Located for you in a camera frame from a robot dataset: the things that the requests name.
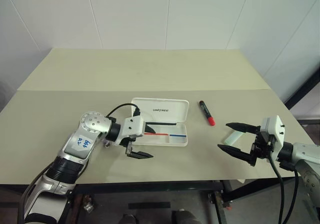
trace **grout line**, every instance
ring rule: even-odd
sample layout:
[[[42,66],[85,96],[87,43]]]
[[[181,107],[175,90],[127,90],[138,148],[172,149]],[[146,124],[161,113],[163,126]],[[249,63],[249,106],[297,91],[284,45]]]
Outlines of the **grout line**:
[[[23,19],[23,18],[22,18],[22,16],[20,15],[20,13],[19,13],[19,11],[18,11],[18,9],[17,9],[16,5],[14,4],[14,2],[13,2],[12,0],[10,0],[10,2],[11,2],[11,4],[12,4],[13,8],[15,9],[16,13],[18,14],[18,16],[19,16],[19,18],[20,18],[20,20],[21,20],[22,24],[24,25],[24,27],[25,27],[26,31],[28,32],[28,34],[30,35],[30,37],[31,37],[32,41],[34,42],[34,44],[35,44],[36,48],[38,49],[38,51],[39,51],[39,52],[41,52],[41,50],[40,50],[40,48],[39,48],[39,46],[38,46],[38,44],[37,44],[36,40],[34,39],[34,37],[32,36],[31,32],[29,31],[29,29],[28,29],[28,27],[27,27],[27,25],[26,25],[26,23],[25,23],[24,19]]]
[[[168,9],[167,9],[167,13],[166,13],[166,26],[165,26],[165,39],[164,39],[164,49],[165,50],[167,50],[169,9],[170,9],[170,0],[168,0]]]
[[[265,77],[268,72],[271,70],[271,68],[275,65],[276,61],[279,59],[279,57],[281,56],[281,54],[283,53],[283,51],[286,49],[286,47],[288,46],[288,44],[290,43],[291,39],[294,37],[294,35],[297,33],[298,29],[301,27],[302,23],[305,21],[306,17],[309,15],[309,13],[311,12],[312,8],[315,6],[315,4],[317,3],[318,0],[315,0],[314,3],[312,4],[312,6],[310,7],[309,11],[306,13],[306,15],[303,17],[302,21],[299,23],[299,25],[297,26],[297,28],[294,30],[293,34],[290,36],[289,40],[286,42],[286,44],[284,45],[284,47],[281,49],[281,51],[279,52],[279,54],[276,56],[276,58],[274,59],[273,63],[269,66],[269,68],[266,70],[266,72],[262,75],[263,77]]]
[[[226,44],[225,49],[227,49],[228,46],[229,46],[229,43],[230,43],[231,38],[232,38],[232,36],[233,36],[233,34],[234,34],[234,32],[235,32],[236,26],[237,26],[237,24],[238,24],[238,21],[239,21],[239,19],[240,19],[240,16],[241,16],[241,14],[242,14],[242,11],[243,11],[243,9],[244,9],[244,7],[245,7],[246,2],[247,2],[247,0],[244,0],[244,1],[243,1],[243,5],[242,5],[241,10],[240,10],[240,12],[239,12],[238,18],[237,18],[236,21],[235,21],[235,24],[234,24],[234,26],[233,26],[233,29],[232,29],[230,38],[229,38],[229,40],[228,40],[228,42],[227,42],[227,44]]]
[[[97,31],[97,34],[98,34],[98,37],[99,37],[100,46],[101,46],[101,48],[103,49],[103,48],[104,48],[104,45],[102,44],[101,35],[100,35],[99,28],[98,28],[98,24],[97,24],[97,20],[96,20],[96,15],[95,15],[95,12],[94,12],[94,8],[92,7],[91,0],[89,0],[89,3],[90,3],[91,11],[92,11],[92,16],[93,16],[94,25],[95,25],[95,28],[96,28],[96,31]]]

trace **red stripe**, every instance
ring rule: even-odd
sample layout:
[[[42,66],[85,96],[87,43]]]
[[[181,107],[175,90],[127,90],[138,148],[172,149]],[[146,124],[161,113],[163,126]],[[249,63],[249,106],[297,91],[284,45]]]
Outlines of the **red stripe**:
[[[145,135],[155,135],[155,136],[169,136],[167,133],[150,133],[150,132],[145,132]]]

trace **black strap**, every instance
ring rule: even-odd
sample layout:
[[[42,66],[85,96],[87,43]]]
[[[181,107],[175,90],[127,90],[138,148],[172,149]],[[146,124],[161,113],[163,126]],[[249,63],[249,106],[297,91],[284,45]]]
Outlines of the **black strap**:
[[[40,213],[31,213],[26,216],[24,223],[44,223],[44,224],[57,224],[57,220],[52,216],[43,215]]]

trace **black cable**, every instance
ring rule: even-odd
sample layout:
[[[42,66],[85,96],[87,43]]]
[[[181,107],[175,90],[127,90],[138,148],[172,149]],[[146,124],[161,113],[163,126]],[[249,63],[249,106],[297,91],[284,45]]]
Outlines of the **black cable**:
[[[114,113],[118,108],[121,108],[123,106],[133,106],[135,107],[136,109],[139,110],[139,107],[136,105],[136,104],[133,104],[133,103],[124,103],[124,104],[121,104],[121,105],[118,105],[115,109],[113,109],[112,111],[109,112],[108,115],[106,115],[105,117],[108,118],[112,113]]]
[[[45,169],[43,169],[28,185],[28,187],[25,189],[24,193],[21,196],[21,199],[19,201],[18,205],[18,217],[17,217],[17,223],[18,224],[24,224],[25,223],[25,203],[26,203],[26,197],[28,196],[30,190],[34,187],[34,184],[36,181],[50,168],[50,166],[53,164],[51,162]]]
[[[291,213],[294,209],[295,206],[295,202],[296,202],[296,197],[297,197],[297,193],[298,193],[298,186],[299,186],[299,176],[298,176],[298,172],[297,170],[294,170],[294,190],[293,190],[293,196],[292,196],[292,201],[290,204],[290,208],[289,211],[283,221],[282,224],[286,224],[291,216]]]
[[[278,172],[274,160],[272,159],[272,150],[270,151],[270,154],[268,156],[269,162],[271,164],[271,167],[278,177],[279,183],[280,183],[280,189],[281,189],[281,204],[280,204],[280,213],[279,213],[279,220],[278,224],[282,224],[282,215],[284,213],[284,205],[285,205],[285,186],[284,186],[284,181],[282,180],[282,177],[280,173]]]

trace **red marker cap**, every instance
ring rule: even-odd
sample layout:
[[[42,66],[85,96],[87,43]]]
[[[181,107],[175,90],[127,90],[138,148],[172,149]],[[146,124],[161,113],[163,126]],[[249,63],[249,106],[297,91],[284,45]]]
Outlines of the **red marker cap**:
[[[208,122],[209,122],[210,126],[214,126],[216,124],[216,122],[212,116],[208,118]]]

